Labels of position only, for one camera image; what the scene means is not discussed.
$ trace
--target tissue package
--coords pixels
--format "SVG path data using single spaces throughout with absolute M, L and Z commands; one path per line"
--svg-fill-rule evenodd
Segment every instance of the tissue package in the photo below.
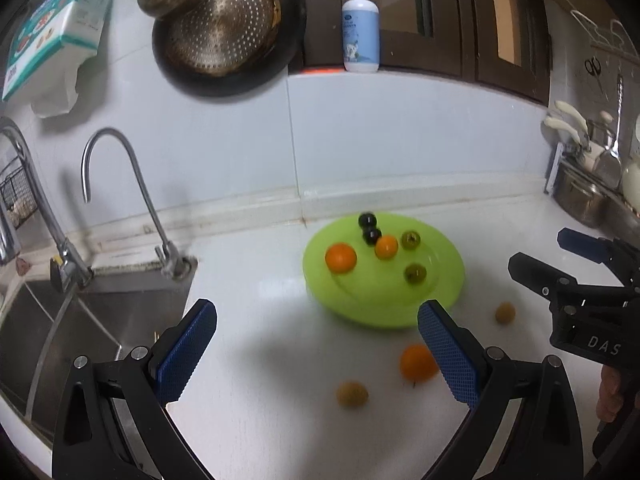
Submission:
M 71 110 L 78 98 L 78 67 L 98 53 L 110 2 L 45 0 L 14 38 L 2 100 L 18 94 L 38 117 Z

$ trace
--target soap bottle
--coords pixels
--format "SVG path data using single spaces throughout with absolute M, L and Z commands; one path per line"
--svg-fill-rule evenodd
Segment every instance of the soap bottle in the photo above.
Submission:
M 372 73 L 380 66 L 380 11 L 369 0 L 342 6 L 342 50 L 348 72 Z

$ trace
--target finger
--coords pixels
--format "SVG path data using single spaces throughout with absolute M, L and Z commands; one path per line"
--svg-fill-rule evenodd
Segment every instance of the finger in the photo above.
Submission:
M 596 404 L 596 415 L 602 422 L 613 422 L 616 420 L 616 414 L 610 412 L 601 400 Z
M 615 394 L 611 395 L 605 386 L 605 383 L 600 383 L 600 391 L 598 392 L 598 396 L 600 397 L 600 401 L 603 403 L 604 407 L 613 413 L 617 413 L 622 408 L 622 404 L 624 404 L 624 399 L 621 395 Z
M 603 366 L 600 373 L 602 383 L 606 386 L 610 395 L 615 395 L 620 390 L 620 383 L 622 382 L 622 376 L 620 372 L 610 366 Z

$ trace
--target green plate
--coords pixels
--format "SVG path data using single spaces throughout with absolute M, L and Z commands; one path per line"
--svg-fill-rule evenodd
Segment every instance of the green plate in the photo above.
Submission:
M 358 215 L 341 218 L 311 239 L 302 267 L 306 284 L 316 300 L 336 314 L 376 328 L 405 328 L 417 325 L 418 307 L 426 300 L 438 300 L 450 308 L 465 281 L 465 266 L 454 245 L 437 229 L 415 218 L 379 213 L 378 228 L 400 242 L 402 233 L 416 231 L 422 239 L 413 251 L 402 248 L 390 260 L 380 260 L 362 238 Z M 343 242 L 356 251 L 358 262 L 346 274 L 333 274 L 324 262 L 326 250 Z M 412 263 L 423 265 L 427 277 L 420 285 L 404 279 Z

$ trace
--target chrome faucet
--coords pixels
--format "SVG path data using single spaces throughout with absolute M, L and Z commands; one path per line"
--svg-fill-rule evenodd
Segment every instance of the chrome faucet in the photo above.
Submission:
M 81 258 L 76 247 L 65 237 L 58 220 L 53 215 L 38 178 L 31 152 L 20 129 L 8 117 L 1 117 L 0 134 L 9 139 L 18 154 L 40 214 L 56 243 L 58 253 L 62 259 L 61 265 L 57 264 L 53 258 L 50 261 L 51 284 L 60 293 L 66 292 L 73 282 L 78 283 L 80 287 L 87 286 L 94 274 Z M 0 202 L 2 202 L 0 204 L 0 264 L 5 265 L 20 253 L 20 240 L 18 240 L 13 223 L 7 215 L 4 202 L 2 200 Z
M 191 265 L 187 260 L 180 256 L 180 253 L 176 246 L 171 240 L 169 240 L 169 238 L 167 238 L 166 233 L 164 232 L 164 228 L 160 223 L 160 219 L 158 218 L 158 213 L 156 213 L 156 208 L 154 207 L 153 202 L 151 202 L 151 197 L 149 196 L 148 190 L 146 190 L 145 179 L 142 177 L 142 172 L 140 171 L 140 165 L 138 164 L 136 152 L 133 150 L 133 146 L 129 142 L 129 139 L 127 139 L 127 137 L 125 137 L 122 132 L 116 130 L 115 128 L 103 128 L 101 130 L 98 130 L 91 136 L 91 138 L 87 141 L 86 146 L 84 147 L 81 170 L 82 193 L 84 194 L 84 201 L 87 203 L 91 202 L 91 184 L 89 182 L 89 161 L 91 159 L 91 152 L 93 151 L 95 143 L 98 141 L 98 139 L 106 135 L 110 135 L 118 139 L 124 146 L 127 155 L 129 155 L 129 160 L 131 161 L 131 165 L 133 167 L 133 173 L 135 173 L 136 180 L 138 181 L 138 186 L 140 186 L 142 198 L 145 200 L 146 208 L 149 209 L 149 214 L 151 215 L 151 218 L 156 225 L 156 229 L 158 230 L 160 238 L 162 238 L 162 247 L 156 247 L 156 254 L 158 255 L 158 259 L 162 264 L 162 274 L 173 280 L 180 280 L 188 274 L 189 270 L 191 269 Z

